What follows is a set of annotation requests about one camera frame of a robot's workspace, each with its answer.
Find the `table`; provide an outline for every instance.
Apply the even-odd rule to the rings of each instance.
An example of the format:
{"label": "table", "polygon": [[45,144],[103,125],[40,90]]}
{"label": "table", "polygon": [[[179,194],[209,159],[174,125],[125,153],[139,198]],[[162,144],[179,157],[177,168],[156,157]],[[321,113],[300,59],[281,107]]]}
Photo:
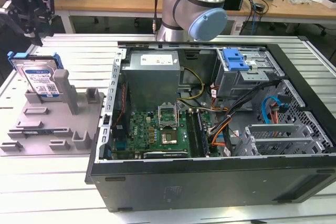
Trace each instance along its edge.
{"label": "table", "polygon": [[[70,84],[84,92],[99,87],[107,94],[117,41],[153,41],[152,35],[55,34],[29,53],[57,51],[70,72]],[[336,69],[314,46],[297,37],[219,36],[225,43],[278,44],[336,116]],[[12,72],[0,87],[0,139],[12,127],[23,104],[26,83]],[[301,204],[245,206],[111,214],[94,185],[84,183],[89,157],[0,157],[2,223],[267,223],[332,224],[336,222],[336,183]]]}
{"label": "table", "polygon": [[[71,16],[153,18],[154,0],[55,0],[56,14],[62,19],[66,33],[75,33]],[[162,17],[162,0],[157,5],[158,17]],[[232,35],[239,35],[249,10],[227,11],[234,21]]]}
{"label": "table", "polygon": [[[265,22],[336,24],[336,10],[317,2],[299,5],[292,5],[288,0],[266,0],[266,2],[269,10],[262,18]],[[250,10],[248,0],[244,0],[243,8]]]}
{"label": "table", "polygon": [[[265,22],[336,24],[336,10],[320,3],[292,5],[288,0],[274,0],[267,3],[269,11],[262,18]],[[71,16],[152,18],[154,0],[55,0],[55,9],[56,14],[62,19],[66,33],[75,33]],[[157,11],[161,17],[162,0],[159,0]],[[249,2],[244,0],[240,11],[228,10],[227,13],[228,19],[234,21],[231,35],[239,35],[250,13]]]}

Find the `power supply label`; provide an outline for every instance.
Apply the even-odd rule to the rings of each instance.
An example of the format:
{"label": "power supply label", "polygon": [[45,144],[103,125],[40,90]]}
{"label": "power supply label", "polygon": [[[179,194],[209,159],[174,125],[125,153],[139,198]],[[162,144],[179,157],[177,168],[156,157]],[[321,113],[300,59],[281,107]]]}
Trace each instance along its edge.
{"label": "power supply label", "polygon": [[29,83],[35,92],[42,97],[58,97],[59,91],[53,81],[50,80],[49,70],[25,70]]}
{"label": "power supply label", "polygon": [[172,55],[142,55],[140,59],[141,65],[157,66],[157,65],[173,65]]}

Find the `green motherboard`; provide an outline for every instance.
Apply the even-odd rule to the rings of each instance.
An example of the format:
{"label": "green motherboard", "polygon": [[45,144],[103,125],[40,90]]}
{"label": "green motherboard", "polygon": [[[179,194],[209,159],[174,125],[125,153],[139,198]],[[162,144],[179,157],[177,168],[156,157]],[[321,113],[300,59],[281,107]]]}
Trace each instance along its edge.
{"label": "green motherboard", "polygon": [[[154,112],[132,112],[130,122],[130,136],[122,146],[123,152],[186,152],[191,156],[190,139],[186,123],[186,112],[179,112],[179,126],[176,130],[159,127],[158,111]],[[174,115],[164,112],[161,114],[161,122],[170,122],[175,119]],[[202,127],[207,132],[207,128],[212,126],[210,115],[207,112],[201,114]]]}

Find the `floor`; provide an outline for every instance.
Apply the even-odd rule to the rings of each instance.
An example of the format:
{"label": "floor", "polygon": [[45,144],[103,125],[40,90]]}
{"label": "floor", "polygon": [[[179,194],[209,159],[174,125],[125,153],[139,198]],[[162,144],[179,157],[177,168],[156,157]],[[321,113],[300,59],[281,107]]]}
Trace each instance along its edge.
{"label": "floor", "polygon": [[[77,33],[94,33],[94,34],[150,34],[152,33],[152,19],[140,18],[139,27],[134,26],[133,18],[110,18],[110,27],[105,29],[103,18],[99,17],[98,24],[95,24],[93,17],[73,17],[75,29]],[[222,32],[223,35],[229,35],[233,23],[229,22]],[[267,36],[288,36],[286,34],[286,25],[283,23],[275,23],[274,29],[270,29],[271,23],[260,23],[255,35]],[[306,36],[320,52],[331,58],[336,50],[336,26],[325,25],[329,29],[327,34],[321,36],[321,28],[314,24],[300,24],[296,31],[291,34],[294,36]],[[64,33],[64,28],[59,17],[56,17],[52,23],[52,28],[55,33]],[[242,32],[243,35],[250,35],[251,24],[247,24],[246,29]],[[22,35],[16,35],[6,25],[0,24],[0,85],[11,72],[12,67],[6,59],[8,51],[25,51],[29,47],[29,40]],[[336,65],[336,53],[331,59],[331,62]]]}

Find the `light blue joint cover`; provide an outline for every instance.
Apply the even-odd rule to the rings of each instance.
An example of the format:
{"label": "light blue joint cover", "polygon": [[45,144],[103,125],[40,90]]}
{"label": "light blue joint cover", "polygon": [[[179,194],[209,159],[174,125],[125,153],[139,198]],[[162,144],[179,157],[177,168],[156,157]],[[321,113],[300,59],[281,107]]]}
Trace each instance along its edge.
{"label": "light blue joint cover", "polygon": [[27,59],[29,54],[26,52],[18,52],[16,55],[14,55],[13,59]]}
{"label": "light blue joint cover", "polygon": [[53,58],[57,61],[58,69],[64,69],[61,57],[57,53],[54,53]]}
{"label": "light blue joint cover", "polygon": [[236,48],[223,49],[223,57],[230,71],[248,71],[249,66],[244,62],[244,56]]}
{"label": "light blue joint cover", "polygon": [[222,8],[213,8],[198,16],[190,25],[188,32],[195,40],[209,41],[221,34],[226,22],[226,11]]}

